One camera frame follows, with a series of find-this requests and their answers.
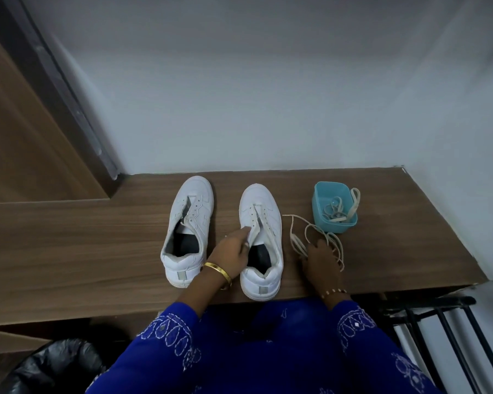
hand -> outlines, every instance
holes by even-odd
[[[332,294],[332,289],[344,289],[340,267],[336,262],[336,257],[332,254],[332,249],[326,241],[317,241],[317,247],[313,244],[308,246],[309,258],[303,260],[303,273],[309,282],[314,286],[316,292],[321,296],[325,295],[323,302],[329,309],[343,300],[350,300],[351,297],[346,293],[336,292]]]
[[[239,276],[248,263],[249,246],[246,239],[250,229],[250,227],[243,227],[225,236],[208,258],[209,263],[223,268],[231,279]]]

person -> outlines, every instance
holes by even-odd
[[[208,261],[239,276],[249,231],[225,237]],[[86,393],[439,393],[338,290],[342,276],[327,244],[309,245],[308,255],[303,271],[322,297],[263,304],[243,331],[218,306],[208,307],[227,280],[203,267]]]

shoe insole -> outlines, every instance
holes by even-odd
[[[254,267],[263,275],[272,266],[270,262],[270,254],[265,245],[254,245],[248,252],[249,267]]]
[[[177,224],[173,232],[173,251],[175,257],[183,257],[186,254],[199,253],[199,242],[194,234],[178,233],[179,228],[183,228],[180,223]]]

black trash bag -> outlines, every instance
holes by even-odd
[[[83,394],[106,371],[95,347],[82,339],[40,347],[7,375],[0,394]]]

white shoe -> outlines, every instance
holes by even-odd
[[[249,264],[240,278],[243,293],[252,300],[271,300],[281,285],[283,251],[281,214],[265,186],[253,184],[245,189],[239,203],[239,221],[241,228],[252,227]]]
[[[206,178],[188,178],[173,201],[161,260],[168,281],[187,287],[207,259],[208,229],[213,211],[212,186]]]

